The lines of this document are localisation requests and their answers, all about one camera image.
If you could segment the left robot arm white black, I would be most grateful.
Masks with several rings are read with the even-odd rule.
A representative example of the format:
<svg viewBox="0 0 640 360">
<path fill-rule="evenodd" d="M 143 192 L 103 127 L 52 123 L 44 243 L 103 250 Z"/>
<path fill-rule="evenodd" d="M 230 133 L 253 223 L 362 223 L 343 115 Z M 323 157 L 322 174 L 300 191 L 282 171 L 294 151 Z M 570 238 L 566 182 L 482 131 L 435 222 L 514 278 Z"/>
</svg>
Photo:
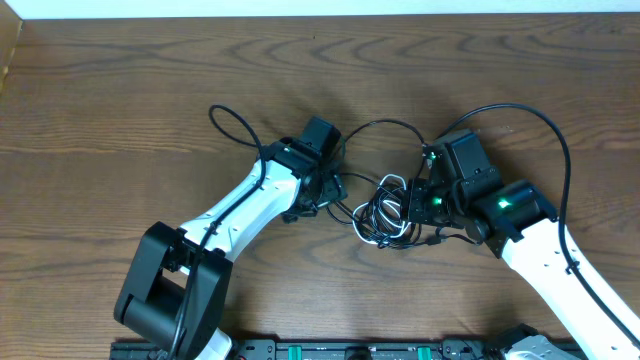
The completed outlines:
<svg viewBox="0 0 640 360">
<path fill-rule="evenodd" d="M 141 237 L 114 318 L 170 359 L 224 359 L 231 338 L 219 328 L 232 267 L 274 218 L 314 217 L 346 190 L 333 152 L 340 131 L 319 117 L 300 136 L 259 149 L 249 175 L 212 208 Z"/>
</svg>

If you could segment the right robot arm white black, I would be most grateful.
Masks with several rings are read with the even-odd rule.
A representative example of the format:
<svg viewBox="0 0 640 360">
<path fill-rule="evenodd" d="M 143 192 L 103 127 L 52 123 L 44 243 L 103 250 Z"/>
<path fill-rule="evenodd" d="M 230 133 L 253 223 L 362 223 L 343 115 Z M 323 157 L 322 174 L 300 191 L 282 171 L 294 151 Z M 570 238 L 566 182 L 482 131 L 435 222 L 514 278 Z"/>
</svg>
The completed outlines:
<svg viewBox="0 0 640 360">
<path fill-rule="evenodd" d="M 536 186 L 504 184 L 470 130 L 424 146 L 423 157 L 429 176 L 409 181 L 404 220 L 462 229 L 486 245 L 541 296 L 587 358 L 638 358 L 638 316 L 590 264 Z"/>
</svg>

